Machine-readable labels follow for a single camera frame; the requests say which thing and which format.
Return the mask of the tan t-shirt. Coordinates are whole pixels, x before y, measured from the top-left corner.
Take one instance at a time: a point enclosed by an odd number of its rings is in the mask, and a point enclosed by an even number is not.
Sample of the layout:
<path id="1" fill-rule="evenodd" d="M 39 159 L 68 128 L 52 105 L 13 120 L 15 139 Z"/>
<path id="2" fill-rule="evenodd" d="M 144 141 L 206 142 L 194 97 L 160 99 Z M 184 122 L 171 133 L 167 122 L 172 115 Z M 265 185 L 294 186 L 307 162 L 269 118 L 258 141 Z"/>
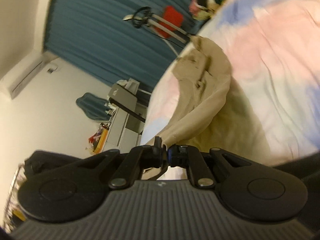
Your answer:
<path id="1" fill-rule="evenodd" d="M 271 166 L 271 148 L 261 121 L 232 77 L 232 65 L 212 40 L 194 36 L 191 50 L 177 59 L 173 80 L 156 92 L 180 93 L 168 124 L 156 135 L 170 147 L 191 145 L 203 152 L 218 147 L 246 159 Z"/>

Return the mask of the yellow box on desk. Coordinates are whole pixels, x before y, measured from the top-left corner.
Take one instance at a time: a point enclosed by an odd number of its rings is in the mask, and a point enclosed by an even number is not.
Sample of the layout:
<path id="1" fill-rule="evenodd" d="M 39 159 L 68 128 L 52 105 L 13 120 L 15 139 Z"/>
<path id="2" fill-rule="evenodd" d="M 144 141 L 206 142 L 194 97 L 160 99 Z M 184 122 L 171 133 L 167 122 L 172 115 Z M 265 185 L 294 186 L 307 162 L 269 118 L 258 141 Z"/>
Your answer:
<path id="1" fill-rule="evenodd" d="M 99 135 L 97 140 L 93 142 L 93 154 L 98 154 L 102 152 L 106 142 L 107 134 L 108 134 L 108 130 L 103 129 L 102 133 Z"/>

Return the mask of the white desk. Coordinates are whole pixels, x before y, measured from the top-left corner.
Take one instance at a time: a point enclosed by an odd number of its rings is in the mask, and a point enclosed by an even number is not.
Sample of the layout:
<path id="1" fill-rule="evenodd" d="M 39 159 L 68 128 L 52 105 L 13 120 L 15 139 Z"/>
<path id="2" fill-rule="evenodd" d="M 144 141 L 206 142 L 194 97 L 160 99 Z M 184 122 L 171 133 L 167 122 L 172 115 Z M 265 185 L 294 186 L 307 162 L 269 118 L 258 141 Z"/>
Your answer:
<path id="1" fill-rule="evenodd" d="M 128 114 L 121 110 L 116 105 L 111 104 L 114 108 L 110 125 L 108 127 L 108 134 L 103 151 L 111 149 L 119 149 L 121 153 L 129 152 L 131 148 L 140 144 L 141 135 L 126 127 Z"/>

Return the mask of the teal wavy mirror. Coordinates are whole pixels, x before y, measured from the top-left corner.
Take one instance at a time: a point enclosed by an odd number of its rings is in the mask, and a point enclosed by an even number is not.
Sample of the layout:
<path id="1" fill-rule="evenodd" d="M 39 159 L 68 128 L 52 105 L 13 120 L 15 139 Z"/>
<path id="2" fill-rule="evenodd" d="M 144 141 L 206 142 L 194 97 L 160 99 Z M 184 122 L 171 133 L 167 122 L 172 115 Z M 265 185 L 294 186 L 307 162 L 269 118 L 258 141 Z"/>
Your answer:
<path id="1" fill-rule="evenodd" d="M 76 100 L 76 105 L 84 114 L 94 121 L 109 121 L 111 116 L 108 111 L 111 109 L 109 101 L 95 96 L 92 93 L 85 93 Z"/>

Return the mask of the grey desk chair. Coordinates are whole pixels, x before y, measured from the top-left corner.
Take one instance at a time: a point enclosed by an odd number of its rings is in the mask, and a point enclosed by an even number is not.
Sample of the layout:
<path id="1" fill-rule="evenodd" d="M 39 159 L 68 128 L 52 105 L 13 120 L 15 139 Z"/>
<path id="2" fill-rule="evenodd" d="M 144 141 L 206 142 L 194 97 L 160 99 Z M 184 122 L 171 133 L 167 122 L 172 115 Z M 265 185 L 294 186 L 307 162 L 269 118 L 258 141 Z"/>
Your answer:
<path id="1" fill-rule="evenodd" d="M 138 102 L 137 92 L 140 83 L 134 79 L 124 85 L 113 84 L 108 94 L 109 102 L 119 107 L 126 114 L 128 120 L 126 127 L 142 135 L 146 118 L 146 107 Z"/>

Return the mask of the white air conditioner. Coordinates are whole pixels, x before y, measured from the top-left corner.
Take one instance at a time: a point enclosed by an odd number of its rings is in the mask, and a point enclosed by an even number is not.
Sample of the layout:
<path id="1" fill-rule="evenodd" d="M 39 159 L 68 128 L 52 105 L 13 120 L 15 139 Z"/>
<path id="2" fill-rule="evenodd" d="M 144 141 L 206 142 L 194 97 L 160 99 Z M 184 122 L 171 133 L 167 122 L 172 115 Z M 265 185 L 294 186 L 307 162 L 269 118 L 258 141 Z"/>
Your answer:
<path id="1" fill-rule="evenodd" d="M 3 76 L 1 91 L 13 100 L 48 63 L 57 58 L 52 53 L 32 51 Z"/>

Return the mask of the pastel tie-dye duvet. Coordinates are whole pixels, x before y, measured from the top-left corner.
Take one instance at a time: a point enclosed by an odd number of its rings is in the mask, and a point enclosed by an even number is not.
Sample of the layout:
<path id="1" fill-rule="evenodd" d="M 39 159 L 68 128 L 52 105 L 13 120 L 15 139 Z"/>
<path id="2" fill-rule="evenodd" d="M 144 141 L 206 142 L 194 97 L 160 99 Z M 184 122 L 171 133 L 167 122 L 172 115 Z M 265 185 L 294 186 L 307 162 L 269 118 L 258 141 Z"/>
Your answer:
<path id="1" fill-rule="evenodd" d="M 141 144 L 222 148 L 265 165 L 319 151 L 319 0 L 227 0 L 199 35 L 227 56 L 231 82 L 210 124 L 170 128 L 182 94 L 172 63 L 151 94 Z"/>

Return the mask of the teal blue curtain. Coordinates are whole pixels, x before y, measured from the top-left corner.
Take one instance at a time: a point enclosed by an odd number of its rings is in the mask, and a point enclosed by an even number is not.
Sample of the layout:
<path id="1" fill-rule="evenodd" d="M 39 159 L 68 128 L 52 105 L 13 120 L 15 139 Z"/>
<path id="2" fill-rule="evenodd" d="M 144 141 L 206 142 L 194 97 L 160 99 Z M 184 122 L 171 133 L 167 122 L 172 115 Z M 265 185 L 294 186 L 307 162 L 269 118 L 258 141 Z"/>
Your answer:
<path id="1" fill-rule="evenodd" d="M 152 91 L 174 52 L 156 35 L 136 29 L 124 16 L 149 6 L 155 13 L 171 5 L 193 30 L 191 0 L 52 0 L 44 46 L 81 70 L 111 85 L 134 78 Z"/>

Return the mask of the garment steamer stand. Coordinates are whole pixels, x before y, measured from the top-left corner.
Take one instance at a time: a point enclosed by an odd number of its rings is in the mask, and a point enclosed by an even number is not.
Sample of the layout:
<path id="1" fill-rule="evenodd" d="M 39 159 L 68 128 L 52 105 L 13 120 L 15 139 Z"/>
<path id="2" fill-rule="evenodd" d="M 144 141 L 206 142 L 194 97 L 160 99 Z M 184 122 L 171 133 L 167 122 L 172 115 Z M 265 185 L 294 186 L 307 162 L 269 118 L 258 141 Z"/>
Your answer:
<path id="1" fill-rule="evenodd" d="M 179 56 L 179 53 L 175 50 L 171 43 L 175 44 L 177 47 L 183 47 L 175 43 L 173 40 L 170 40 L 170 38 L 164 38 L 162 35 L 157 33 L 155 27 L 162 29 L 163 31 L 171 35 L 172 38 L 175 38 L 182 44 L 187 44 L 192 36 L 181 27 L 179 28 L 166 21 L 161 16 L 154 14 L 150 7 L 139 8 L 134 14 L 124 16 L 123 21 L 131 21 L 131 24 L 136 29 L 143 29 L 143 27 L 146 26 L 151 30 L 152 35 L 160 37 L 177 57 Z"/>

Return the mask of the red cloth on stand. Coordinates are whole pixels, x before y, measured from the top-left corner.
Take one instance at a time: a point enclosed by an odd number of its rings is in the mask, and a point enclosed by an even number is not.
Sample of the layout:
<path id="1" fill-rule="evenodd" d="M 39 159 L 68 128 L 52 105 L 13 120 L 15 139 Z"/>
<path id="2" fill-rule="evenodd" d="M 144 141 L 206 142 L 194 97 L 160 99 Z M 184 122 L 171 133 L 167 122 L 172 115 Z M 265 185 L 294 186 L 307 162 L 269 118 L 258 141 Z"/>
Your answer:
<path id="1" fill-rule="evenodd" d="M 172 5 L 168 5 L 165 7 L 162 18 L 179 28 L 182 26 L 182 23 L 184 21 L 183 15 L 178 12 Z M 171 37 L 171 35 L 163 31 L 162 29 L 155 27 L 155 30 L 164 38 Z"/>

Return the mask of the wall power socket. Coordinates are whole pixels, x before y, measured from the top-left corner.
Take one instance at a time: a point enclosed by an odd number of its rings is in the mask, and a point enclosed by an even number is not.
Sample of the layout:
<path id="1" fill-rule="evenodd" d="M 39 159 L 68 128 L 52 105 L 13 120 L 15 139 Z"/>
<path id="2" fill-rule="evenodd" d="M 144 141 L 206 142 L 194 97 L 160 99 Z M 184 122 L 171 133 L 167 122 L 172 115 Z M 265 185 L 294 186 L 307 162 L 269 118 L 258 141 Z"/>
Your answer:
<path id="1" fill-rule="evenodd" d="M 57 64 L 55 64 L 55 63 L 50 63 L 50 64 L 48 64 L 47 72 L 48 72 L 49 74 L 52 74 L 53 72 L 57 71 L 58 68 L 59 68 L 59 66 L 58 66 Z"/>

